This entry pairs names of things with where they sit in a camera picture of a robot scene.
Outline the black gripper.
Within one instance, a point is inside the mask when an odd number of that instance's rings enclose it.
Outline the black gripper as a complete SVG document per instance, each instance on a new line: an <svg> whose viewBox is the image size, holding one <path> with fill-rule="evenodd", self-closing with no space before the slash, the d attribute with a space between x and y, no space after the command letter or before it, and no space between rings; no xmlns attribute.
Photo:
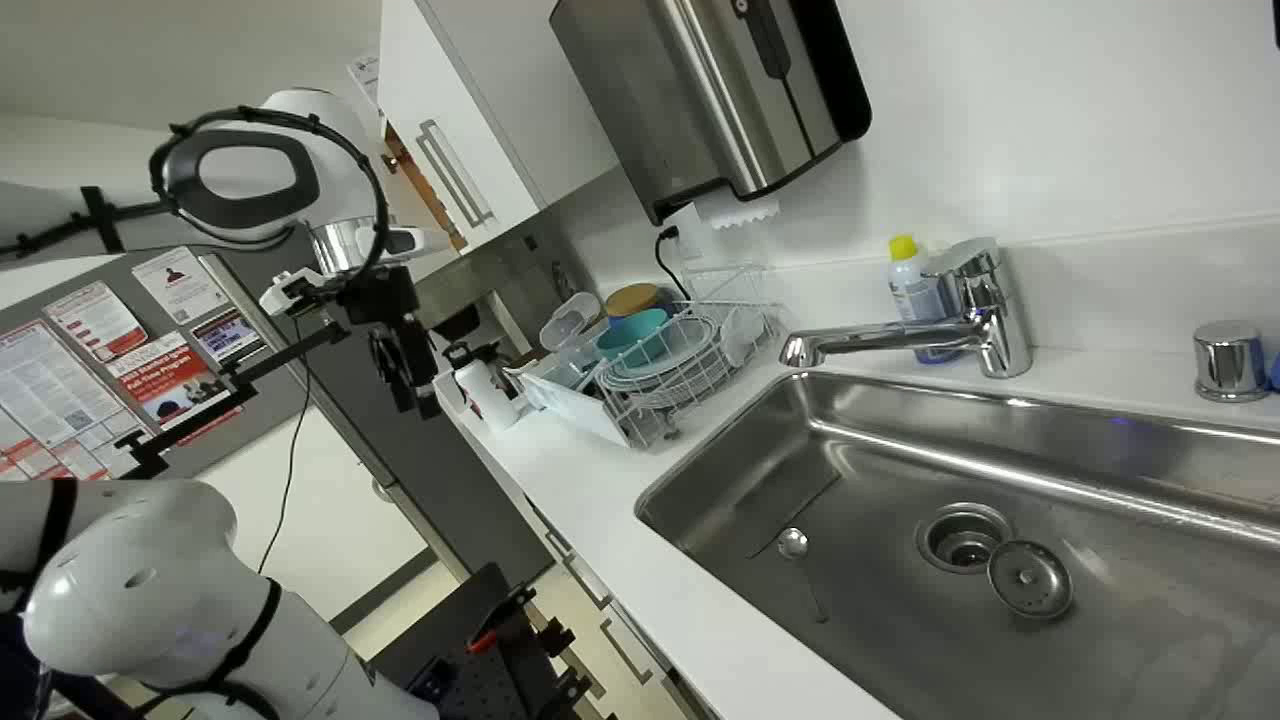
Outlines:
<svg viewBox="0 0 1280 720"><path fill-rule="evenodd" d="M404 389L412 393L412 405L420 417L436 417L436 355L430 328L415 316L415 285L410 270L373 270L341 285L337 292L341 316L348 328L373 328L370 354L375 372L384 377L394 405L410 405Z"/></svg>

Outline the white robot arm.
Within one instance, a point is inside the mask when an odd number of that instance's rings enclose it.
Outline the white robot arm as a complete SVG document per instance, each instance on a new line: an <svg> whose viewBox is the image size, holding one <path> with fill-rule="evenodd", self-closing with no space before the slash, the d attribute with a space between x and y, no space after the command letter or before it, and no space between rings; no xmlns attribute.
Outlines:
<svg viewBox="0 0 1280 720"><path fill-rule="evenodd" d="M313 90L180 125L149 172L219 244L389 223L358 121ZM30 657L60 675L131 675L213 720L441 720L253 571L233 552L233 504L199 482L6 486L0 575Z"/></svg>

